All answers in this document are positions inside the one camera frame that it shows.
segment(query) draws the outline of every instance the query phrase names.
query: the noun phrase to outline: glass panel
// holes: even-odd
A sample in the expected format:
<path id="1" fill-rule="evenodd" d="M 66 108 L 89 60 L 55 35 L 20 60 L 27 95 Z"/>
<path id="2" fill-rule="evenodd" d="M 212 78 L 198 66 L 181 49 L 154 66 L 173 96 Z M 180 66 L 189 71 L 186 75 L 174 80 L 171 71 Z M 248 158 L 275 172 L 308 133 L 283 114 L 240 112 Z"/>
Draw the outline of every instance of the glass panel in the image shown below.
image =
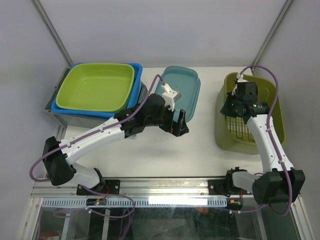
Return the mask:
<path id="1" fill-rule="evenodd" d="M 253 199 L 245 199 L 252 209 Z M 276 206 L 279 211 L 285 207 Z M 94 208 L 122 216 L 130 209 Z M 42 208 L 39 240 L 299 240 L 290 214 L 276 215 L 269 207 L 253 213 L 229 214 L 212 207 L 137 207 L 133 216 L 109 219 L 85 209 Z"/>

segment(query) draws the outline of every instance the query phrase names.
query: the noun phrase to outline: green plastic tray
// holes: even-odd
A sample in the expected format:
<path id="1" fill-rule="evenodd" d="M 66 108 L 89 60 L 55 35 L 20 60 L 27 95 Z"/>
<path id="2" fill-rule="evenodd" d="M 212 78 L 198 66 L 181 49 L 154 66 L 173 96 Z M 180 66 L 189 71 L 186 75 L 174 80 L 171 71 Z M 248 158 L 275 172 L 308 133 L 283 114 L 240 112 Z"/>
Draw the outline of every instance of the green plastic tray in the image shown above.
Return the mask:
<path id="1" fill-rule="evenodd" d="M 225 77 L 224 85 L 216 98 L 215 140 L 217 145 L 224 150 L 251 155 L 259 154 L 254 137 L 248 130 L 243 119 L 240 117 L 224 116 L 220 113 L 226 101 L 227 92 L 231 92 L 235 87 L 234 79 L 236 76 L 237 73 L 233 72 Z M 269 106 L 272 105 L 276 94 L 274 84 L 265 78 L 257 76 L 243 75 L 243 79 L 256 83 L 258 88 L 258 101 L 267 102 Z M 279 141 L 281 144 L 284 144 L 286 135 L 279 99 L 273 109 L 272 118 Z"/>
<path id="2" fill-rule="evenodd" d="M 117 112 L 129 101 L 135 71 L 128 64 L 84 63 L 66 76 L 56 97 L 63 109 Z"/>

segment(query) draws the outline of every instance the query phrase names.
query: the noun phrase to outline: teal plastic container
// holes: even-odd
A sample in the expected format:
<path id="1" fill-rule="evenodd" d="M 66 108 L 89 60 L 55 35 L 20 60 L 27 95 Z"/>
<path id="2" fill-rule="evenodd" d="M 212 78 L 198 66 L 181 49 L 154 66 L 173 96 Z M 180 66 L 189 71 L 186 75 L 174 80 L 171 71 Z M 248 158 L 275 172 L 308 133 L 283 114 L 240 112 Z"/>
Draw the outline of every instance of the teal plastic container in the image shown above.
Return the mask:
<path id="1" fill-rule="evenodd" d="M 162 78 L 173 90 L 181 93 L 180 99 L 175 103 L 173 120 L 178 121 L 179 110 L 183 109 L 185 121 L 189 122 L 194 116 L 201 86 L 197 72 L 186 67 L 169 66 L 164 70 Z M 159 81 L 155 89 L 155 93 L 160 96 L 164 93 L 161 85 Z"/>

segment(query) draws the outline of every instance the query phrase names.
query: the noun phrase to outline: orange wire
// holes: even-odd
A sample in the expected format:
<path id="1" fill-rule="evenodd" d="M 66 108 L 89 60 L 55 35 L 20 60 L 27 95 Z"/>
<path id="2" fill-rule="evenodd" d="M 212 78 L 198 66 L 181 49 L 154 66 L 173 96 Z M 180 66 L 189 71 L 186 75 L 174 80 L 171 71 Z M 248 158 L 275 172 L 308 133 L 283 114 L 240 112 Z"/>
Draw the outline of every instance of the orange wire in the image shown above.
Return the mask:
<path id="1" fill-rule="evenodd" d="M 110 189 L 109 189 L 109 187 L 108 186 L 105 186 L 105 188 L 104 189 L 107 189 L 108 191 L 106 192 L 106 194 L 108 194 L 109 193 L 109 191 L 110 191 Z"/>
<path id="2" fill-rule="evenodd" d="M 240 201 L 242 201 L 243 196 L 244 196 L 244 192 L 242 191 L 242 189 L 240 189 Z"/>

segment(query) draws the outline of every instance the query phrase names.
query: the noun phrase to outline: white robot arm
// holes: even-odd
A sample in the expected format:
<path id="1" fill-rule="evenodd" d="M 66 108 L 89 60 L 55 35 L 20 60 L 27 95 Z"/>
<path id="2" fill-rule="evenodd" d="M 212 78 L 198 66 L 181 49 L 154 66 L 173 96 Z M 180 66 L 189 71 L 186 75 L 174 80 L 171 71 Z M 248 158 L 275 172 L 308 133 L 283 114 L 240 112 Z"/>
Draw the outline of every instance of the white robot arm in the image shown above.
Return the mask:
<path id="1" fill-rule="evenodd" d="M 43 159 L 52 185 L 76 183 L 100 192 L 105 185 L 100 171 L 76 163 L 78 159 L 104 144 L 142 133 L 145 127 L 157 126 L 176 137 L 188 133 L 184 110 L 180 110 L 178 122 L 173 120 L 175 102 L 180 98 L 180 93 L 172 90 L 168 84 L 164 84 L 162 88 L 162 96 L 151 94 L 142 106 L 137 104 L 123 109 L 113 118 L 78 136 L 61 141 L 57 141 L 55 137 L 48 138 L 43 154 L 62 148 Z"/>
<path id="2" fill-rule="evenodd" d="M 253 194 L 258 204 L 273 204 L 288 202 L 290 187 L 294 201 L 305 181 L 305 175 L 302 170 L 295 170 L 285 154 L 274 128 L 273 118 L 268 117 L 268 104 L 258 102 L 256 83 L 237 81 L 234 90 L 227 93 L 220 112 L 232 118 L 243 118 L 260 153 L 263 175 L 257 176 L 236 167 L 227 171 L 223 184 L 216 186 L 218 191 L 227 195 L 236 189 L 244 189 Z M 288 186 L 284 171 L 288 172 L 291 186 Z"/>

